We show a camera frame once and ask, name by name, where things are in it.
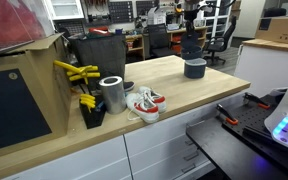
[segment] pegboard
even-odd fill
[[[84,26],[81,20],[74,21],[55,21],[57,29],[66,28],[70,35],[84,33]]]
[[[261,99],[271,104],[268,110],[259,107],[254,102],[250,102],[248,105],[230,111],[231,114],[238,119],[238,125],[231,125],[224,121],[223,127],[270,158],[270,160],[275,161],[288,170],[288,148],[275,142],[264,125],[264,120],[272,114],[277,107],[277,103],[272,96],[265,96]],[[261,135],[247,131],[249,129],[259,132]]]
[[[137,16],[147,15],[148,11],[156,6],[155,1],[136,1]]]
[[[109,2],[108,9],[112,23],[133,22],[132,1]]]

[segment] cabinet drawer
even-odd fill
[[[9,176],[13,179],[71,180],[127,158],[123,136],[96,144],[59,159]]]
[[[187,123],[194,124],[201,121],[201,117],[206,114],[215,114],[217,103],[221,103],[223,106],[240,105],[243,103],[242,96],[242,93],[229,96],[125,134],[129,156],[132,157],[163,142],[184,135]]]
[[[127,179],[131,176],[128,158],[108,165],[104,168],[90,172],[84,176],[76,178],[76,180],[89,180],[89,179]]]
[[[188,137],[186,135],[182,135],[130,157],[132,172],[136,173],[185,149],[191,147],[196,148],[193,143],[188,142],[191,142]]]
[[[126,177],[123,177],[121,180],[133,180],[132,175],[128,175]]]
[[[134,180],[175,179],[208,161],[203,153],[192,147],[134,173],[133,177]]]
[[[196,168],[192,169],[191,171],[183,174],[182,176],[174,179],[174,180],[196,180],[205,174],[211,172],[216,167],[211,163],[211,161],[206,161],[205,163],[197,166]]]

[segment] cardboard box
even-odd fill
[[[0,156],[66,135],[70,84],[60,34],[0,57]]]
[[[288,43],[288,17],[260,19],[255,38]]]
[[[241,7],[241,1],[235,1],[235,3],[232,5],[231,10],[239,10]]]

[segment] white wall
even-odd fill
[[[242,0],[234,37],[254,38],[265,0]]]

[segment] black container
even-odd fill
[[[95,96],[95,101],[95,106],[97,107],[97,109],[91,109],[91,112],[86,105],[79,103],[80,110],[87,129],[101,126],[105,116],[106,106],[103,103],[103,97]]]
[[[190,49],[182,48],[181,57],[184,60],[201,58],[202,57],[202,48],[200,46],[193,46]]]
[[[202,78],[205,74],[206,61],[202,58],[186,60],[184,65],[184,75],[188,78]]]

